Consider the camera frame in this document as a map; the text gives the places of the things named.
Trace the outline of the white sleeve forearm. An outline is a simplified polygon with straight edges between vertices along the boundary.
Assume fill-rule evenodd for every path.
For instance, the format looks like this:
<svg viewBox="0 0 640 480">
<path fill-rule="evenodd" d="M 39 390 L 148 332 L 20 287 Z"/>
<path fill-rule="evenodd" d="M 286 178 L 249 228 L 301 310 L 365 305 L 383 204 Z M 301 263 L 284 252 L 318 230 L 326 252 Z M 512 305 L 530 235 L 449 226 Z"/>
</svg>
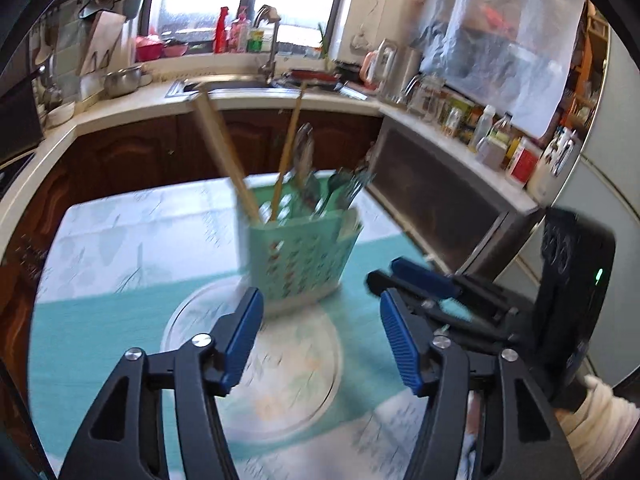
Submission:
<svg viewBox="0 0 640 480">
<path fill-rule="evenodd" d="M 582 478 L 638 479 L 638 406 L 597 376 L 584 376 L 578 386 L 577 408 L 554 411 Z"/>
</svg>

